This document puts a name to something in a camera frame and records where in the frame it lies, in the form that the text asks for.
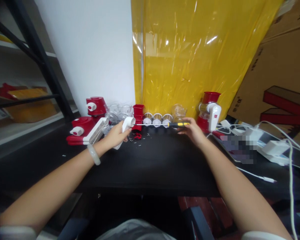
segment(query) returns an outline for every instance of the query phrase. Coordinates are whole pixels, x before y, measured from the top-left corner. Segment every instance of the white wall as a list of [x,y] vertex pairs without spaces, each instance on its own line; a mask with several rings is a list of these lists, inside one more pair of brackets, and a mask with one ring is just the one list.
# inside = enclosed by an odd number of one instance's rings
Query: white wall
[[35,0],[82,116],[87,97],[135,102],[130,0]]

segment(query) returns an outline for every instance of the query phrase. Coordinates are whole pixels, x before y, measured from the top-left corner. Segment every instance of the screwdriver handle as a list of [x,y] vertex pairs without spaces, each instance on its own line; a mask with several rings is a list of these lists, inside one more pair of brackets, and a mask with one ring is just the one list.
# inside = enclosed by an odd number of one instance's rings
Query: screwdriver handle
[[179,123],[168,123],[168,127],[174,128],[185,128],[185,125],[189,125],[188,122],[179,122]]

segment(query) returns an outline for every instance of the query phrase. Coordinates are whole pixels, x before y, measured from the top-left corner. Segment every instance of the red lid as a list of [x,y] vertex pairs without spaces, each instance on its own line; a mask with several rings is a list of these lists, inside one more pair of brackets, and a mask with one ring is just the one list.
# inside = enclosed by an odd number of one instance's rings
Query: red lid
[[202,103],[217,102],[220,95],[217,92],[204,92]]

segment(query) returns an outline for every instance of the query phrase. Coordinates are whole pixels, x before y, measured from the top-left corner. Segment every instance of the white charger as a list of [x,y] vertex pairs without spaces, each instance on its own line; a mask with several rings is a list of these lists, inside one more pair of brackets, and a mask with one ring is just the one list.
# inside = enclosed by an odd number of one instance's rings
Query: white charger
[[271,140],[262,148],[262,151],[268,155],[280,156],[290,148],[286,141],[286,139],[281,141]]

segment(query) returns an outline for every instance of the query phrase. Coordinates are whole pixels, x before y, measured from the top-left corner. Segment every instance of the white bracelet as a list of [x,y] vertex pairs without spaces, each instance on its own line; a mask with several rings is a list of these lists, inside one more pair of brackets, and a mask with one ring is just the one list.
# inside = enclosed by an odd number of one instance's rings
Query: white bracelet
[[94,149],[94,147],[93,147],[91,144],[88,144],[88,145],[87,145],[87,148],[88,148],[88,150],[89,150],[89,152],[90,152],[90,154],[91,154],[91,157],[92,157],[94,163],[95,163],[97,166],[100,165],[100,163],[101,163],[101,162],[100,162],[100,158],[99,158],[99,156],[98,156],[96,150]]

